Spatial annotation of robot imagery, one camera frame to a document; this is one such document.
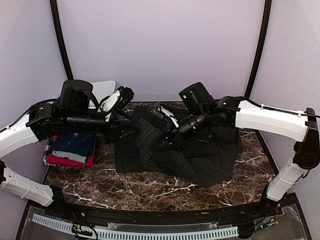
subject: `marble table surface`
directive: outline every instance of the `marble table surface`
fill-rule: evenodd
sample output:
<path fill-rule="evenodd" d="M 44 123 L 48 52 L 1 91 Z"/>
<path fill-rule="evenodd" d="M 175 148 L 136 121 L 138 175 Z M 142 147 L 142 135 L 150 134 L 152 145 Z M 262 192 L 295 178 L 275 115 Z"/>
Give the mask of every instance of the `marble table surface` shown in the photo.
<path fill-rule="evenodd" d="M 145 104 L 129 103 L 124 110 Z M 114 145 L 103 144 L 101 135 L 92 167 L 52 166 L 45 184 L 61 187 L 68 203 L 117 210 L 187 211 L 257 202 L 275 174 L 256 133 L 242 129 L 240 137 L 243 153 L 232 176 L 209 188 L 158 172 L 117 173 Z"/>

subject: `folded blue shirt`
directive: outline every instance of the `folded blue shirt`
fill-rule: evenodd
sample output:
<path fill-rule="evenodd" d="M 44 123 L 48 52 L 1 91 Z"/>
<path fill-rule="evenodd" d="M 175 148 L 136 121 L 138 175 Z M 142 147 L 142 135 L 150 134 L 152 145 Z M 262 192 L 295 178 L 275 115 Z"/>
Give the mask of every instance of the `folded blue shirt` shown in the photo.
<path fill-rule="evenodd" d="M 59 135 L 49 149 L 49 153 L 58 158 L 66 158 L 85 164 L 93 154 L 96 135 L 87 132 Z"/>

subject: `white wall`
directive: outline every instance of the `white wall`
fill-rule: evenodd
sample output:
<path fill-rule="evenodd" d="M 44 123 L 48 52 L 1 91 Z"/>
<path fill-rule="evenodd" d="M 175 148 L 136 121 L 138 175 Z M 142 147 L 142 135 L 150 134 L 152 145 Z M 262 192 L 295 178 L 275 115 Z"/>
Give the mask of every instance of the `white wall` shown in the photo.
<path fill-rule="evenodd" d="M 31 104 L 59 96 L 67 78 L 48 0 L 0 0 L 0 129 Z M 17 150 L 2 160 L 31 180 L 42 182 L 44 144 Z M 26 200 L 0 192 L 0 240 L 16 238 Z"/>
<path fill-rule="evenodd" d="M 59 0 L 76 79 L 114 79 L 134 101 L 181 100 L 201 81 L 214 98 L 243 95 L 264 0 Z"/>
<path fill-rule="evenodd" d="M 320 113 L 320 2 L 274 0 L 252 99 L 270 106 Z M 263 134 L 281 168 L 292 155 L 292 140 Z M 313 239 L 320 239 L 320 166 L 293 190 Z"/>

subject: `black garment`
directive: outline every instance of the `black garment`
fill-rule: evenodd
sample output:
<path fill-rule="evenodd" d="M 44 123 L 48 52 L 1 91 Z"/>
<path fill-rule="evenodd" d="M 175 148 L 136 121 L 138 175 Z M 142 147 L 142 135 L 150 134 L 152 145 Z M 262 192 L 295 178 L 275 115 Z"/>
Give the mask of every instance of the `black garment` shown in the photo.
<path fill-rule="evenodd" d="M 162 172 L 180 176 L 202 187 L 210 187 L 228 178 L 239 149 L 238 130 L 212 127 L 211 143 L 197 140 L 208 135 L 207 130 L 187 142 L 180 151 L 153 152 L 151 146 L 166 127 L 152 115 L 147 106 L 137 106 L 132 122 L 140 129 L 137 136 L 131 136 L 115 144 L 115 167 L 119 173 Z M 175 114 L 182 119 L 185 114 Z"/>

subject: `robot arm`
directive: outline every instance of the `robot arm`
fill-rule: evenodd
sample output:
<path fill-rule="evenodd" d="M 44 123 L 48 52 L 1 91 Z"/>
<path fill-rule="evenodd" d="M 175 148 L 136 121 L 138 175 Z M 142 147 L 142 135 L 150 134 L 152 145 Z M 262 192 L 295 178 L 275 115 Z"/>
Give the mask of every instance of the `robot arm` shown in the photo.
<path fill-rule="evenodd" d="M 290 111 L 259 105 L 244 97 L 225 96 L 214 100 L 200 82 L 187 87 L 179 95 L 192 114 L 177 124 L 171 124 L 154 143 L 155 151 L 182 149 L 185 141 L 199 131 L 220 126 L 260 130 L 291 138 L 296 141 L 295 155 L 267 186 L 261 199 L 269 205 L 277 205 L 275 203 L 320 162 L 319 131 L 315 111 L 311 108 Z M 164 141 L 169 144 L 158 147 Z"/>
<path fill-rule="evenodd" d="M 57 102 L 36 104 L 18 121 L 1 129 L 0 159 L 19 148 L 67 132 L 103 133 L 108 143 L 137 132 L 136 127 L 117 118 L 117 113 L 122 115 L 121 109 L 134 96 L 130 88 L 120 87 L 100 103 L 94 99 L 92 89 L 93 86 L 85 81 L 65 81 Z M 90 100 L 95 109 L 89 109 Z M 64 201 L 60 188 L 39 184 L 20 176 L 6 167 L 3 161 L 0 161 L 0 190 L 45 207 L 53 202 Z"/>

